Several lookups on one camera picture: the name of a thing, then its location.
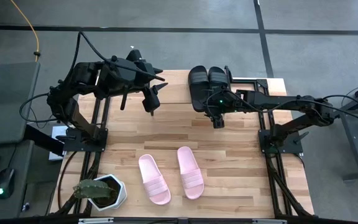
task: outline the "yellow cable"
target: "yellow cable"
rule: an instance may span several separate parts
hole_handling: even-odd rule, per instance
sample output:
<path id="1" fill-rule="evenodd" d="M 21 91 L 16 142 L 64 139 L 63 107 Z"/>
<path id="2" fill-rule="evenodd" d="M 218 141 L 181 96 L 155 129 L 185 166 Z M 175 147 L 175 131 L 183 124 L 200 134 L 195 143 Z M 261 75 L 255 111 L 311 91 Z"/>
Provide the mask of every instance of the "yellow cable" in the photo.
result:
<path id="1" fill-rule="evenodd" d="M 20 10 L 19 6 L 17 6 L 17 4 L 11 0 L 12 4 L 16 7 L 17 10 L 19 10 L 19 12 L 22 14 L 22 16 L 24 17 L 24 19 L 27 21 L 27 23 L 30 25 L 31 29 L 32 29 L 32 32 L 34 33 L 35 35 L 35 39 L 37 40 L 37 53 L 40 52 L 40 43 L 38 41 L 38 36 L 37 36 L 37 33 L 35 32 L 34 28 L 32 27 L 30 21 L 27 19 L 27 17 L 24 15 L 24 13 Z M 35 56 L 35 61 L 37 62 L 38 61 L 38 55 Z"/>

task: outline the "black cable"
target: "black cable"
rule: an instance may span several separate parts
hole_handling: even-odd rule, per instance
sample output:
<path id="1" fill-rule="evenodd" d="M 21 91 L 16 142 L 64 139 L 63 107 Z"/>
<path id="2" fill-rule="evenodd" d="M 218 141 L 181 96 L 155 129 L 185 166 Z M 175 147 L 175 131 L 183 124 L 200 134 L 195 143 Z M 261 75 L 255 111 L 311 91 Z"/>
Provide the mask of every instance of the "black cable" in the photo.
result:
<path id="1" fill-rule="evenodd" d="M 73 62 L 71 63 L 71 67 L 70 67 L 70 70 L 68 71 L 68 75 L 67 75 L 67 76 L 69 76 L 69 83 L 71 83 L 71 78 L 72 78 L 75 62 L 77 61 L 78 51 L 80 49 L 80 40 L 81 40 L 80 33 L 81 32 L 79 32 L 77 35 L 77 42 L 75 45 L 75 53 L 74 53 L 74 57 L 73 57 Z"/>
<path id="2" fill-rule="evenodd" d="M 36 98 L 40 98 L 42 96 L 47 96 L 48 93 L 42 93 L 42 94 L 38 94 L 36 96 L 33 96 L 32 98 L 29 98 L 28 100 L 26 100 L 19 108 L 19 114 L 20 116 L 25 120 L 25 121 L 28 121 L 28 122 L 34 122 L 34 123 L 44 123 L 44 122 L 49 122 L 49 121 L 57 121 L 57 119 L 45 119 L 45 120 L 41 120 L 41 121 L 38 121 L 38 120 L 31 120 L 31 119 L 28 119 L 28 118 L 25 118 L 25 116 L 23 115 L 23 107 L 28 104 L 30 101 L 36 99 Z"/>
<path id="3" fill-rule="evenodd" d="M 64 122 L 63 122 L 63 124 L 67 127 L 67 129 L 66 129 L 66 134 L 67 134 L 67 132 L 68 132 L 69 129 L 74 129 L 74 128 L 70 127 L 68 124 L 66 124 L 66 123 L 64 123 Z"/>
<path id="4" fill-rule="evenodd" d="M 15 144 L 15 149 L 13 150 L 11 158 L 9 159 L 9 163 L 7 164 L 7 168 L 11 167 L 12 159 L 13 159 L 13 156 L 15 155 L 15 153 L 16 153 L 16 149 L 17 149 L 17 143 Z"/>
<path id="5" fill-rule="evenodd" d="M 55 191 L 55 188 L 53 187 L 52 192 L 50 193 L 50 196 L 49 196 L 49 203 L 48 203 L 47 210 L 45 211 L 44 216 L 48 215 L 48 211 L 49 211 L 49 208 L 50 208 L 50 204 L 52 203 L 52 196 L 53 196 L 54 191 Z"/>
<path id="6" fill-rule="evenodd" d="M 31 107 L 30 107 L 30 110 L 31 110 L 32 114 L 34 115 L 34 119 L 37 121 L 38 119 L 37 119 L 37 116 L 35 115 L 34 110 L 33 110 Z M 39 122 L 39 121 L 35 122 L 35 125 L 37 125 L 37 127 L 38 127 L 39 129 L 43 129 L 44 127 L 46 127 L 46 125 L 48 124 L 48 122 L 49 122 L 49 121 L 45 122 L 45 124 L 44 124 L 42 127 L 40 127 L 40 126 L 38 125 L 38 123 L 41 123 L 41 122 Z"/>
<path id="7" fill-rule="evenodd" d="M 91 49 L 93 50 L 93 52 L 102 60 L 104 60 L 106 63 L 110 63 L 111 65 L 115 65 L 119 68 L 124 68 L 126 70 L 130 70 L 130 71 L 133 71 L 133 72 L 139 72 L 141 74 L 144 74 L 144 75 L 148 75 L 152 78 L 155 78 L 155 79 L 158 79 L 158 80 L 161 80 L 161 81 L 165 81 L 164 78 L 161 78 L 161 77 L 158 77 L 156 75 L 153 75 L 149 72 L 145 72 L 145 71 L 142 71 L 138 68 L 131 68 L 131 67 L 127 67 L 127 66 L 124 66 L 124 65 L 118 65 L 117 63 L 114 63 L 110 60 L 108 60 L 106 57 L 104 57 L 98 50 L 96 50 L 96 48 L 94 47 L 94 45 L 90 42 L 90 40 L 88 39 L 88 37 L 82 32 L 82 31 L 79 31 L 78 32 L 78 37 L 77 37 L 77 46 L 76 46 L 76 54 L 78 54 L 78 48 L 80 47 L 80 36 L 83 36 L 85 41 L 88 43 L 88 45 L 91 47 Z"/>
<path id="8" fill-rule="evenodd" d="M 349 96 L 349 94 L 351 94 L 354 90 L 358 89 L 358 87 L 354 88 L 353 90 L 349 91 L 348 93 L 346 93 L 346 96 Z M 342 99 L 341 101 L 341 107 L 343 107 L 343 101 L 345 100 L 345 97 Z"/>
<path id="9" fill-rule="evenodd" d="M 324 121 L 327 125 L 329 125 L 329 121 L 325 120 L 325 119 L 323 118 L 323 116 L 322 116 L 316 109 L 314 109 L 314 108 L 310 108 L 310 109 L 313 110 L 313 111 L 320 117 L 320 119 L 321 119 L 322 121 Z"/>
<path id="10" fill-rule="evenodd" d="M 333 98 L 333 97 L 348 98 L 348 99 L 353 100 L 353 101 L 355 101 L 356 103 L 358 103 L 358 99 L 355 99 L 355 98 L 353 98 L 353 97 L 351 97 L 351 96 L 340 95 L 340 94 L 339 94 L 339 95 L 329 95 L 329 96 L 326 96 L 326 97 L 323 98 L 323 100 L 328 99 L 328 98 Z M 354 115 L 354 114 L 352 114 L 352 113 L 348 113 L 347 111 L 344 111 L 344 110 L 342 110 L 342 109 L 335 108 L 335 110 L 338 110 L 338 111 L 340 111 L 340 112 L 343 112 L 343 113 L 345 113 L 345 114 L 348 114 L 349 116 L 353 116 L 353 117 L 355 117 L 355 118 L 358 119 L 358 116 L 357 116 L 357 115 Z"/>
<path id="11" fill-rule="evenodd" d="M 206 109 L 208 110 L 208 112 L 210 113 L 210 115 L 213 115 L 211 110 L 209 109 L 210 105 L 208 104 L 209 103 L 209 99 L 211 99 L 212 96 L 215 96 L 219 93 L 223 93 L 223 91 L 220 91 L 220 92 L 216 92 L 216 93 L 213 93 L 211 96 L 209 96 L 207 99 L 206 99 Z"/>
<path id="12" fill-rule="evenodd" d="M 294 156 L 296 156 L 297 158 L 299 158 L 299 160 L 302 162 L 303 168 L 305 168 L 305 162 L 303 162 L 303 159 L 301 156 L 299 156 L 297 153 L 293 153 Z"/>
<path id="13" fill-rule="evenodd" d="M 62 208 L 57 210 L 53 214 L 55 214 L 55 215 L 67 215 L 70 212 L 71 208 L 73 207 L 73 205 L 75 204 L 75 202 L 77 200 L 78 199 L 74 196 L 74 194 L 72 194 L 70 196 L 70 198 L 64 203 Z"/>
<path id="14" fill-rule="evenodd" d="M 59 183 L 57 185 L 57 206 L 59 207 L 59 209 L 62 208 L 62 199 L 60 197 L 60 188 L 62 187 L 62 180 L 63 180 L 63 176 L 65 175 L 65 172 L 66 172 L 66 169 L 67 169 L 67 166 L 68 164 L 70 163 L 70 161 L 73 159 L 74 155 L 76 154 L 77 152 L 73 152 L 73 154 L 67 159 L 66 161 L 66 164 L 65 166 L 63 167 L 63 170 L 62 170 L 62 174 L 60 175 L 60 179 L 59 179 Z"/>

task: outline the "computer mouse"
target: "computer mouse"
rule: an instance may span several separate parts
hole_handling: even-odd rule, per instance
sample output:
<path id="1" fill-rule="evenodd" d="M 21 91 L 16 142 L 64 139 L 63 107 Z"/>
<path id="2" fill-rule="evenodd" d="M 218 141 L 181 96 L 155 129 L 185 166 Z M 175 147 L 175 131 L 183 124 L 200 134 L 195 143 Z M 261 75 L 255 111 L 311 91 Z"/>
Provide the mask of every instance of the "computer mouse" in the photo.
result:
<path id="1" fill-rule="evenodd" d="M 15 170 L 6 168 L 0 171 L 0 199 L 9 198 L 14 190 Z"/>

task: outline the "wooden tabletop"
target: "wooden tabletop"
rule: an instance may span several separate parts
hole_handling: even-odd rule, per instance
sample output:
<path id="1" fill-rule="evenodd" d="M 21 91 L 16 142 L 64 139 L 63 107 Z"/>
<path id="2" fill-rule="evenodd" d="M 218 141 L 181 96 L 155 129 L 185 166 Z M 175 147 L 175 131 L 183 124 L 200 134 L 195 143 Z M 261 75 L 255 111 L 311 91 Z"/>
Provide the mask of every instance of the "wooden tabletop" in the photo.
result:
<path id="1" fill-rule="evenodd" d="M 260 129 L 257 113 L 226 114 L 225 128 L 213 129 L 212 122 L 191 106 L 188 70 L 167 70 L 160 76 L 168 85 L 158 93 L 161 106 L 154 117 L 144 111 L 142 93 L 130 94 L 124 111 L 119 109 L 122 97 L 111 100 L 108 145 L 102 154 L 99 175 L 118 177 L 126 185 L 128 198 L 116 210 L 93 209 L 92 216 L 273 218 L 266 163 L 257 140 Z M 268 78 L 267 81 L 271 95 L 286 95 L 283 79 Z M 152 85 L 158 83 L 161 82 L 153 81 Z M 253 90 L 252 85 L 232 85 L 232 91 L 238 88 Z M 90 121 L 94 96 L 80 96 L 78 102 L 81 113 Z M 292 120 L 289 111 L 276 110 L 274 117 L 279 124 Z M 192 148 L 204 178 L 204 192 L 196 200 L 185 197 L 181 184 L 177 161 L 177 149 L 181 146 Z M 167 205 L 153 204 L 147 197 L 138 165 L 139 157 L 144 154 L 154 157 L 169 186 L 172 199 Z M 79 181 L 83 156 L 83 153 L 76 154 L 65 172 L 63 203 Z M 283 154 L 283 163 L 289 189 L 306 211 L 313 213 L 301 162 L 294 155 Z M 278 194 L 284 211 L 280 190 Z M 55 193 L 50 211 L 56 210 Z"/>

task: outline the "potted plant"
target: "potted plant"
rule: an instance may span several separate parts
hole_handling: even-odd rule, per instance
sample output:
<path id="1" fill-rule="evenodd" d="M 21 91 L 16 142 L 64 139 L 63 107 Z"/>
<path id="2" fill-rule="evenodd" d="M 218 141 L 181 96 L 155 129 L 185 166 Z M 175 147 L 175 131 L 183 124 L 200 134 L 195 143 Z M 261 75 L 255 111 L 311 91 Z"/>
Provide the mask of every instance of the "potted plant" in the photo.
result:
<path id="1" fill-rule="evenodd" d="M 124 183 L 112 174 L 81 180 L 73 189 L 76 198 L 87 198 L 98 211 L 118 208 L 127 198 Z"/>

